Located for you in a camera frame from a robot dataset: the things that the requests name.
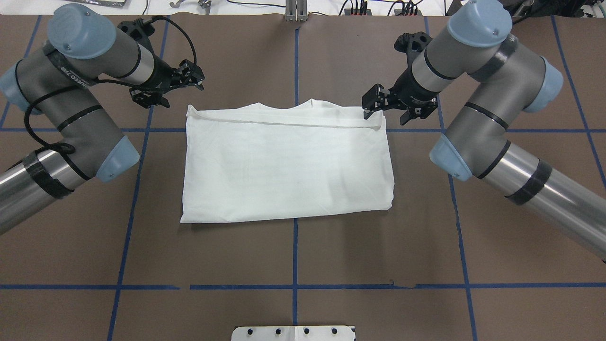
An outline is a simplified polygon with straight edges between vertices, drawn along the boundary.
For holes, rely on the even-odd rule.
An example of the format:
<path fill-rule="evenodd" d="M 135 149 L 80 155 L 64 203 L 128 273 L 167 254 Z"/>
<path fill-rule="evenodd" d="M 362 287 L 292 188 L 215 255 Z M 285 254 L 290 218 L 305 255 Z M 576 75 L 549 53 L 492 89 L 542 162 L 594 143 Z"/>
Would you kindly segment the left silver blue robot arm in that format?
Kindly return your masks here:
<path fill-rule="evenodd" d="M 171 23 L 154 16 L 114 25 L 84 4 L 65 4 L 48 22 L 43 47 L 2 75 L 2 94 L 24 112 L 24 127 L 40 146 L 1 176 L 1 233 L 86 181 L 109 182 L 139 162 L 91 87 L 126 86 L 145 109 L 169 108 L 169 91 L 203 90 L 196 54 L 171 67 L 154 52 L 149 37 L 156 21 Z"/>

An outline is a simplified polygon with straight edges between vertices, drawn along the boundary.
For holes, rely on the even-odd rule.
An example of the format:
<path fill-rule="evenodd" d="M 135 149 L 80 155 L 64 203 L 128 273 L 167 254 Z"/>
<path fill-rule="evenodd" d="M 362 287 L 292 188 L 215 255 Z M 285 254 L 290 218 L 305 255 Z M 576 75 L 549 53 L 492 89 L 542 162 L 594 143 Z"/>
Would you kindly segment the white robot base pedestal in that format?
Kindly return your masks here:
<path fill-rule="evenodd" d="M 354 326 L 241 326 L 235 328 L 232 341 L 355 341 Z"/>

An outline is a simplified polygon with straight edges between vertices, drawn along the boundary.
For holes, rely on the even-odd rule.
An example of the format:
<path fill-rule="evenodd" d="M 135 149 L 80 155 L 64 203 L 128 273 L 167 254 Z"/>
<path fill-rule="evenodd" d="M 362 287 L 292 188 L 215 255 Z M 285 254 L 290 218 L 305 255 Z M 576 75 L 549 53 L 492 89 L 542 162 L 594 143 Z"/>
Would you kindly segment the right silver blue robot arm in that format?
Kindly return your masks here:
<path fill-rule="evenodd" d="M 431 161 L 461 181 L 485 181 L 604 260 L 605 200 L 505 137 L 519 114 L 542 110 L 563 85 L 562 73 L 512 27 L 497 0 L 470 0 L 436 37 L 403 33 L 394 48 L 406 54 L 407 69 L 392 87 L 375 84 L 362 96 L 364 118 L 389 109 L 403 111 L 401 125 L 427 118 L 441 91 L 470 76 L 479 85 L 431 149 Z"/>

